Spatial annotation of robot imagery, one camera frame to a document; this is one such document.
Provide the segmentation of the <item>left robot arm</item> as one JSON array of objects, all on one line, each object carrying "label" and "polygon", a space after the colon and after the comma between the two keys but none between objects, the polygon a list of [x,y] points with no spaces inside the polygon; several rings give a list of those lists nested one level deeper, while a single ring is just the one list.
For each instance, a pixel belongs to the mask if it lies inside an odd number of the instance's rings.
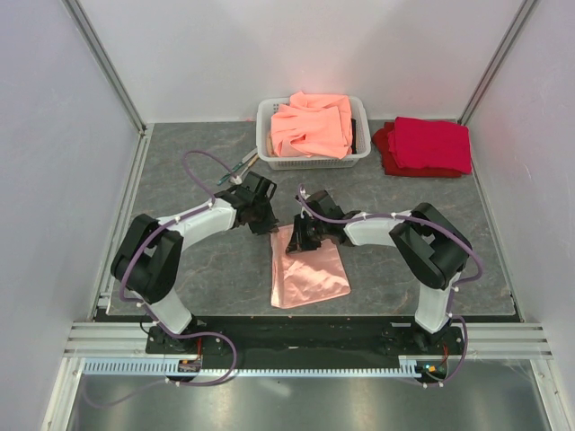
[{"label": "left robot arm", "polygon": [[248,226],[256,235],[275,232],[278,220],[271,200],[273,181],[250,172],[238,185],[213,195],[202,205],[176,215],[132,220],[114,259],[111,275],[120,282],[120,297],[146,307],[178,353],[197,343],[196,318],[174,289],[181,255],[208,237]]}]

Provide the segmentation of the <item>light pink satin napkin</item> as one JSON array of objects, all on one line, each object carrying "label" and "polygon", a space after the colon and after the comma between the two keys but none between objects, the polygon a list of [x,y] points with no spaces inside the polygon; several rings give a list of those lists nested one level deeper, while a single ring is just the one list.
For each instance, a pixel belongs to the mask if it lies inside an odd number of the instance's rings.
[{"label": "light pink satin napkin", "polygon": [[293,309],[349,295],[351,287],[337,247],[329,240],[318,250],[287,254],[293,225],[270,236],[270,304]]}]

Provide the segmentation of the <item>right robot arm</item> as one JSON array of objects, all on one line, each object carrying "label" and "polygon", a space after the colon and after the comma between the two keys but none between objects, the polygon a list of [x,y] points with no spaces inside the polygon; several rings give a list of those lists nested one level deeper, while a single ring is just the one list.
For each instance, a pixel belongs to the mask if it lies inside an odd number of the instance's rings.
[{"label": "right robot arm", "polygon": [[300,213],[295,216],[286,253],[315,251],[330,240],[350,247],[394,247],[420,283],[414,315],[418,326],[411,342],[421,353],[432,353],[444,342],[443,329],[450,320],[451,290],[460,280],[471,243],[429,203],[411,211],[369,214],[344,212],[331,195],[297,192]]}]

